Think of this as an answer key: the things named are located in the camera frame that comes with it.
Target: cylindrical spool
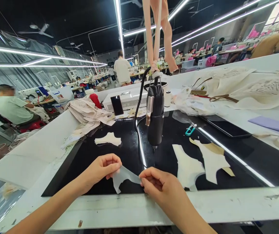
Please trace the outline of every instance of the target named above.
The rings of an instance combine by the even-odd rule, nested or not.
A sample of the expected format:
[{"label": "cylindrical spool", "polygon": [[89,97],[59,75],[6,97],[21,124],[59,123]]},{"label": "cylindrical spool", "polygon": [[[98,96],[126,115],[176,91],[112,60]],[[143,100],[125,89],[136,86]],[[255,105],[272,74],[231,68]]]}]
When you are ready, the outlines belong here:
[{"label": "cylindrical spool", "polygon": [[165,93],[165,107],[169,107],[171,105],[171,91],[167,91]]}]

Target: blue clip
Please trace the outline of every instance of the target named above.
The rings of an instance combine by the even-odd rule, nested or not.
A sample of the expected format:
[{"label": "blue clip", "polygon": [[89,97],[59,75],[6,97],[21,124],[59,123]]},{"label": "blue clip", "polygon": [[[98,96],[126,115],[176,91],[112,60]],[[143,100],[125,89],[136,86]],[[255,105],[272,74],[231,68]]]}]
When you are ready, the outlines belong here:
[{"label": "blue clip", "polygon": [[197,125],[192,123],[189,126],[189,128],[186,130],[185,135],[189,137],[193,133],[193,131],[195,131],[196,127],[197,127]]}]

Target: red stool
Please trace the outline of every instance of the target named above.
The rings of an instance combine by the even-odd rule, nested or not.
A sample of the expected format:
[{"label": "red stool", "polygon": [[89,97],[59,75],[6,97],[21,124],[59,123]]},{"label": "red stool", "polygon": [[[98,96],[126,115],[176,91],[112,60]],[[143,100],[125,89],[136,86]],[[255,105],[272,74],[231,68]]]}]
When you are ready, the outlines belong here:
[{"label": "red stool", "polygon": [[32,130],[38,129],[40,127],[43,127],[44,125],[46,125],[46,123],[44,123],[41,119],[39,119],[32,123],[28,123],[25,125],[19,125],[19,126],[17,126],[17,128],[20,130],[21,133],[25,133],[28,130],[32,131]]}]

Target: purple paper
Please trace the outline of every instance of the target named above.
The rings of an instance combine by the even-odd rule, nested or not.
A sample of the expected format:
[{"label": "purple paper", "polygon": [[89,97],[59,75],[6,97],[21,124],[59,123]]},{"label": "purple paper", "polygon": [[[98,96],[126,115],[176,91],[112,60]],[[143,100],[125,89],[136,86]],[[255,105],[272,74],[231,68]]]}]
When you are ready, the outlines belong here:
[{"label": "purple paper", "polygon": [[251,123],[279,131],[279,121],[267,117],[259,116],[254,119],[248,120]]}]

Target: ventilation grille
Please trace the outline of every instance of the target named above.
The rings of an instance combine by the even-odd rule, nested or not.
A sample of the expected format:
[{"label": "ventilation grille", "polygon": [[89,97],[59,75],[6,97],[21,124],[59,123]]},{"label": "ventilation grille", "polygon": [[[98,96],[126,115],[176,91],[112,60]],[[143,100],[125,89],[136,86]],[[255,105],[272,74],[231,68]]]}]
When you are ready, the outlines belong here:
[{"label": "ventilation grille", "polygon": [[[137,106],[138,100],[130,100],[122,102],[122,108]],[[142,98],[140,101],[140,105],[146,104],[146,98]]]},{"label": "ventilation grille", "polygon": [[113,105],[112,105],[112,104],[109,104],[109,105],[107,106],[107,108],[108,108],[109,111],[113,111]]}]

